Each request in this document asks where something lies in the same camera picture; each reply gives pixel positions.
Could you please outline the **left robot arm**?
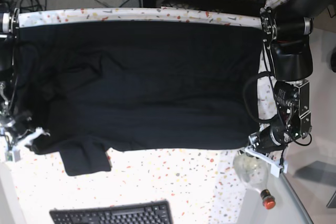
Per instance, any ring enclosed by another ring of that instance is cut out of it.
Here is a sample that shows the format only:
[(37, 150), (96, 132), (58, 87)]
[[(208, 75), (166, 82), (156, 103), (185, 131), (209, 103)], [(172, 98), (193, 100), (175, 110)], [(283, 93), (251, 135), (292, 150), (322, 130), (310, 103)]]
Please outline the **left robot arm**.
[(253, 117), (255, 122), (268, 126), (249, 136), (251, 154), (284, 151), (290, 143), (311, 135), (307, 78), (313, 73), (313, 61), (309, 36), (313, 19), (334, 1), (288, 0), (261, 9), (262, 56), (266, 70), (246, 82), (243, 98), (247, 100), (247, 89), (258, 79), (275, 80), (270, 86), (276, 114), (271, 119)]

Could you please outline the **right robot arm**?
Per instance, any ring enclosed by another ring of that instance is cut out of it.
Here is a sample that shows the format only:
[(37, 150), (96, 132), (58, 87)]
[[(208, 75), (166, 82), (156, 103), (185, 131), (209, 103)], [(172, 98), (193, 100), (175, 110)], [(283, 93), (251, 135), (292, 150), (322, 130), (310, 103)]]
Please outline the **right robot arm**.
[(11, 9), (9, 3), (1, 3), (1, 129), (15, 142), (26, 137), (31, 120), (29, 111), (19, 109), (17, 97), (18, 15), (18, 8)]

